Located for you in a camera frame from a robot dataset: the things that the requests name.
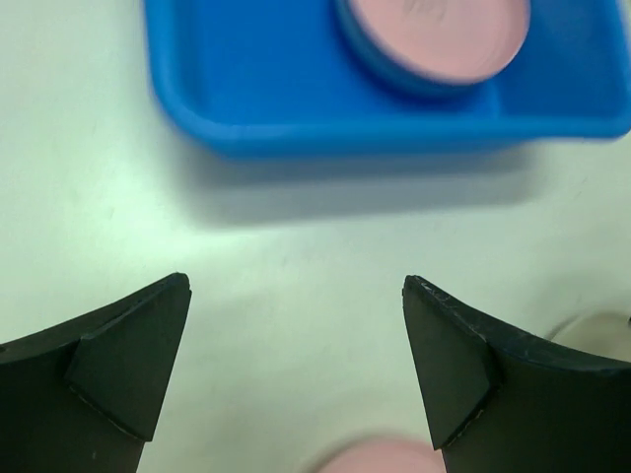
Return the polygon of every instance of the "pink circular object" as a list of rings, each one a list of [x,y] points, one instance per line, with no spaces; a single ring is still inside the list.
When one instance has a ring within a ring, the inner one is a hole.
[[[333,458],[318,473],[445,473],[443,456],[431,446],[409,440],[358,443]]]
[[[439,83],[482,82],[517,55],[528,0],[348,0],[372,42],[404,69]]]

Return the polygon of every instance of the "white table surface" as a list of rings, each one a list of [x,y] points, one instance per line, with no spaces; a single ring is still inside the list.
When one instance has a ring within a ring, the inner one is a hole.
[[[427,438],[400,289],[543,334],[631,309],[631,139],[476,165],[227,164],[148,88],[138,0],[0,2],[5,341],[173,271],[193,300],[140,471],[308,471]]]

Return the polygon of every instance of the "pink object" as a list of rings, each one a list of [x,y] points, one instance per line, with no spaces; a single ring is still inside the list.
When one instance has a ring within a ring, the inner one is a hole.
[[[348,0],[390,59],[436,82],[468,85],[504,69],[530,23],[528,0]]]
[[[445,473],[443,455],[426,443],[371,440],[358,443],[318,473]]]

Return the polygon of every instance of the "blue plastic tray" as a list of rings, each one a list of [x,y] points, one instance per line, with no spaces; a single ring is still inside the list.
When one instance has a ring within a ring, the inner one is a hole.
[[[332,0],[146,0],[158,99],[228,156],[453,152],[631,128],[616,0],[532,0],[522,52],[452,101],[412,99],[353,59]]]

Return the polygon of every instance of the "pink lid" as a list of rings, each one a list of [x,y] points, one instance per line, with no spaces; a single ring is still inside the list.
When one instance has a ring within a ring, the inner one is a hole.
[[[504,69],[529,28],[528,0],[348,0],[393,61],[437,82],[466,85]]]
[[[333,458],[318,473],[445,473],[443,456],[426,443],[372,440]]]

